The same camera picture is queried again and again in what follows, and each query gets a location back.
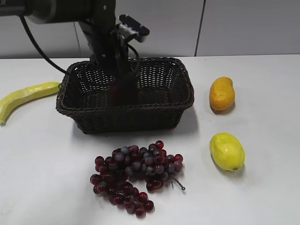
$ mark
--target yellow banana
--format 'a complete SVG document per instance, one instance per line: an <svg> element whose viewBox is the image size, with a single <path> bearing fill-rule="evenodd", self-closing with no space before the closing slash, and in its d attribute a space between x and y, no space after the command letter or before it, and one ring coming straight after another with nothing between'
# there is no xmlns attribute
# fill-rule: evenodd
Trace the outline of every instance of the yellow banana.
<svg viewBox="0 0 300 225"><path fill-rule="evenodd" d="M47 82L14 91L0 100L0 125L3 126L10 113L18 106L37 98L53 95L59 91L59 82Z"/></svg>

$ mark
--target wicker basket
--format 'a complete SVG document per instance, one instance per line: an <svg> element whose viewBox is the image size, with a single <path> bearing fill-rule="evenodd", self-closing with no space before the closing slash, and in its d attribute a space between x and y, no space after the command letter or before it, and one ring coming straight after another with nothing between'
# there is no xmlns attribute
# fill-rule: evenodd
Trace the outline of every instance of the wicker basket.
<svg viewBox="0 0 300 225"><path fill-rule="evenodd" d="M68 68L56 101L59 113L71 117L86 134L174 128L194 103L194 89L182 62L174 58L140 59L138 104L109 106L113 77L89 61Z"/></svg>

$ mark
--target grapes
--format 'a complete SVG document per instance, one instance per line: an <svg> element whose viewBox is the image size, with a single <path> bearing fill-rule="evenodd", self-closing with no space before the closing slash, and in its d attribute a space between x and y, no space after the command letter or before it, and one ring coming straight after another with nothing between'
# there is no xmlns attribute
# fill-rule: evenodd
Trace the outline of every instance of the grapes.
<svg viewBox="0 0 300 225"><path fill-rule="evenodd" d="M127 213L129 213L129 214L134 214L136 207L137 207L137 205L134 202L131 204L125 205L125 209L126 209Z"/></svg>
<svg viewBox="0 0 300 225"><path fill-rule="evenodd" d="M155 165L155 169L154 169L154 172L156 174L161 174L164 172L164 166L163 165Z"/></svg>
<svg viewBox="0 0 300 225"><path fill-rule="evenodd" d="M112 151L112 157L114 158L116 156L116 154L119 152L120 152L120 149L116 149L116 150Z"/></svg>
<svg viewBox="0 0 300 225"><path fill-rule="evenodd" d="M122 153L122 152L118 152L117 154L115 154L115 156L114 156L114 160L116 161L116 162L123 162L123 160L124 160L124 154Z"/></svg>
<svg viewBox="0 0 300 225"><path fill-rule="evenodd" d="M129 153L132 154L134 152L138 152L139 151L139 147L137 147L136 145L132 145L129 147Z"/></svg>
<svg viewBox="0 0 300 225"><path fill-rule="evenodd" d="M116 171L118 169L118 165L115 162L111 162L108 165L108 169L112 170L112 171Z"/></svg>
<svg viewBox="0 0 300 225"><path fill-rule="evenodd" d="M98 166L98 165L95 165L95 170L96 170L97 172L100 172L100 169L99 169L99 166Z"/></svg>
<svg viewBox="0 0 300 225"><path fill-rule="evenodd" d="M141 192L137 200L140 203L145 203L148 200L148 195L145 192Z"/></svg>
<svg viewBox="0 0 300 225"><path fill-rule="evenodd" d="M173 163L175 161L174 155L167 155L166 159L168 163Z"/></svg>
<svg viewBox="0 0 300 225"><path fill-rule="evenodd" d="M181 154L176 154L174 158L175 158L175 161L180 161L180 162L183 161L183 157Z"/></svg>
<svg viewBox="0 0 300 225"><path fill-rule="evenodd" d="M146 165L152 165L154 164L154 158L152 156L148 156L145 158L145 164Z"/></svg>
<svg viewBox="0 0 300 225"><path fill-rule="evenodd" d="M122 147L120 150L125 156L130 154L129 147Z"/></svg>
<svg viewBox="0 0 300 225"><path fill-rule="evenodd" d="M145 147L142 147L141 149L140 149L140 155L141 155L141 157L143 157L144 156L144 153L146 152L146 151L148 151L148 149L146 149Z"/></svg>
<svg viewBox="0 0 300 225"><path fill-rule="evenodd" d="M131 204L135 200L135 197L133 195L126 195L124 197L124 203L125 204Z"/></svg>
<svg viewBox="0 0 300 225"><path fill-rule="evenodd" d="M146 171L147 171L147 165L146 165L145 163L143 163L142 166L141 166L141 172L142 172L143 174L145 174Z"/></svg>
<svg viewBox="0 0 300 225"><path fill-rule="evenodd" d="M162 141L155 142L155 145L158 149L162 149L164 147L164 143Z"/></svg>
<svg viewBox="0 0 300 225"><path fill-rule="evenodd" d="M124 165L125 166L129 166L131 164L131 157L130 156L126 156L124 158Z"/></svg>
<svg viewBox="0 0 300 225"><path fill-rule="evenodd" d="M180 161L178 161L178 160L175 161L175 162L174 162L174 168L175 168L176 171L180 172L181 169L182 169L182 162L180 162Z"/></svg>
<svg viewBox="0 0 300 225"><path fill-rule="evenodd" d="M168 166L167 166L167 168L166 168L166 171L167 171L168 173L172 173L172 172L174 172L174 169L175 169L174 164L173 164L173 163L168 163Z"/></svg>
<svg viewBox="0 0 300 225"><path fill-rule="evenodd" d="M154 188L160 188L160 186L161 186L161 181L160 181L160 180L154 180L154 181L152 182L152 185L153 185Z"/></svg>
<svg viewBox="0 0 300 225"><path fill-rule="evenodd" d="M108 165L108 164L110 164L112 162L113 162L113 158L111 156L106 157L106 159L104 161L105 165Z"/></svg>
<svg viewBox="0 0 300 225"><path fill-rule="evenodd" d="M127 166L125 168L125 173L128 175L128 176L132 176L133 175L133 169L131 168L131 166Z"/></svg>
<svg viewBox="0 0 300 225"><path fill-rule="evenodd" d="M132 191L132 194L135 197L135 199L137 199L139 197L140 193L139 193L139 190L136 187L134 187L133 191Z"/></svg>
<svg viewBox="0 0 300 225"><path fill-rule="evenodd" d="M149 176L153 176L155 174L154 172L154 167L153 166L148 166L147 167L147 170L146 170L146 174L149 175Z"/></svg>
<svg viewBox="0 0 300 225"><path fill-rule="evenodd" d="M97 191L97 186L94 186L94 187L93 187L93 192L94 192L95 194L99 194L99 192Z"/></svg>
<svg viewBox="0 0 300 225"><path fill-rule="evenodd" d="M182 155L167 155L163 147L162 141L156 141L149 145L149 149L139 149L132 145L112 151L112 156L105 159L98 156L95 159L95 169L99 174L90 177L93 192L108 196L113 205L124 205L129 214L135 213L139 218L145 216L146 212L153 211L154 204L148 200L148 195L145 192L139 193L127 179L144 179L149 192L163 187L168 179L177 182L185 190L174 177L182 170Z"/></svg>
<svg viewBox="0 0 300 225"><path fill-rule="evenodd" d="M155 144L150 144L148 149L150 152L154 152L154 150L157 150L157 147Z"/></svg>
<svg viewBox="0 0 300 225"><path fill-rule="evenodd" d="M162 149L161 152L163 153L163 156L166 158L167 157L167 151Z"/></svg>
<svg viewBox="0 0 300 225"><path fill-rule="evenodd" d="M96 159L95 159L95 164L97 166L101 166L104 164L104 158L102 156L98 156Z"/></svg>
<svg viewBox="0 0 300 225"><path fill-rule="evenodd" d="M103 176L103 180L107 183L111 183L114 180L114 176L111 172L107 173Z"/></svg>
<svg viewBox="0 0 300 225"><path fill-rule="evenodd" d="M106 193L108 196L112 196L115 194L115 188L112 184L106 186Z"/></svg>
<svg viewBox="0 0 300 225"><path fill-rule="evenodd" d="M105 181L100 182L100 183L97 185L97 191L98 191L100 194L105 193L105 191L106 191L106 186L107 186L107 183L106 183Z"/></svg>
<svg viewBox="0 0 300 225"><path fill-rule="evenodd" d="M168 174L168 172L166 172L166 171L164 171L164 172L160 175L160 179L163 180L163 181L167 180L168 177L169 177L169 174Z"/></svg>
<svg viewBox="0 0 300 225"><path fill-rule="evenodd" d="M153 155L155 156L155 155L157 155L157 154L162 154L163 152L161 151L161 150L159 150L159 149L157 149L157 150L155 150L154 152L153 152Z"/></svg>
<svg viewBox="0 0 300 225"><path fill-rule="evenodd" d="M162 164L163 162L164 162L164 156L163 156L163 154L161 153L161 154L156 154L155 156L154 156L154 162L156 163L156 164Z"/></svg>
<svg viewBox="0 0 300 225"><path fill-rule="evenodd" d="M141 155L138 152L134 152L131 156L132 161L139 161L141 159Z"/></svg>
<svg viewBox="0 0 300 225"><path fill-rule="evenodd" d="M154 209L154 203L151 200L148 200L144 203L144 208L146 212L151 212Z"/></svg>
<svg viewBox="0 0 300 225"><path fill-rule="evenodd" d="M129 182L125 182L123 191L127 195L133 193L133 185Z"/></svg>
<svg viewBox="0 0 300 225"><path fill-rule="evenodd" d="M99 171L98 172L100 172L101 174L104 174L104 173L106 173L106 171L107 171L107 167L106 166L100 166L99 167Z"/></svg>
<svg viewBox="0 0 300 225"><path fill-rule="evenodd" d="M122 194L115 194L113 198L116 205L121 205L124 202L124 197Z"/></svg>
<svg viewBox="0 0 300 225"><path fill-rule="evenodd" d="M140 168L141 168L141 162L140 161L136 161L136 162L133 162L132 163L132 165L131 165L131 167L132 167L132 169L134 170L134 171L137 171L137 170L139 170Z"/></svg>
<svg viewBox="0 0 300 225"><path fill-rule="evenodd" d="M143 154L143 158L146 158L147 156L152 156L152 154L151 154L149 151L146 151L146 152Z"/></svg>
<svg viewBox="0 0 300 225"><path fill-rule="evenodd" d="M147 190L148 191L154 191L154 189L155 189L155 187L153 186L153 184L152 183L148 183L148 184L146 184L146 188L147 188Z"/></svg>
<svg viewBox="0 0 300 225"><path fill-rule="evenodd" d="M143 206L138 206L137 209L135 210L135 215L138 217L138 218L142 218L146 215L146 211L144 209Z"/></svg>

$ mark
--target yellow lemon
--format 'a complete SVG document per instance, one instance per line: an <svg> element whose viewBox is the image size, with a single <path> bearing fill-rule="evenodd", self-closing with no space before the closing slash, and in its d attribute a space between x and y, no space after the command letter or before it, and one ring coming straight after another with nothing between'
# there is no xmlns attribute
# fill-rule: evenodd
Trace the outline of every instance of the yellow lemon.
<svg viewBox="0 0 300 225"><path fill-rule="evenodd" d="M235 99L233 81L228 77L220 77L210 88L210 105L214 110L228 109Z"/></svg>
<svg viewBox="0 0 300 225"><path fill-rule="evenodd" d="M210 152L216 164L224 170L236 171L244 165L243 146L231 134L214 135L210 141Z"/></svg>

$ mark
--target white table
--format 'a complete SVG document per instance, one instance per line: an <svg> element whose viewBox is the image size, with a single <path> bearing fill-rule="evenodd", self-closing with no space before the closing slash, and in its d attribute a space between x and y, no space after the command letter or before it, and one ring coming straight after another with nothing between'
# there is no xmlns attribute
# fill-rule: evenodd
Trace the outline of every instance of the white table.
<svg viewBox="0 0 300 225"><path fill-rule="evenodd" d="M300 224L300 55L180 58L195 88L195 104L168 132L85 135L55 110L56 97L18 108L0 127L1 225ZM63 68L82 59L55 60ZM44 60L0 60L0 97L34 84L61 81ZM209 89L232 78L236 107L215 115ZM245 169L216 168L209 151L219 132L235 135L246 151ZM128 215L92 192L98 155L162 139L184 157L187 188L149 194L156 210ZM145 191L145 183L134 183Z"/></svg>

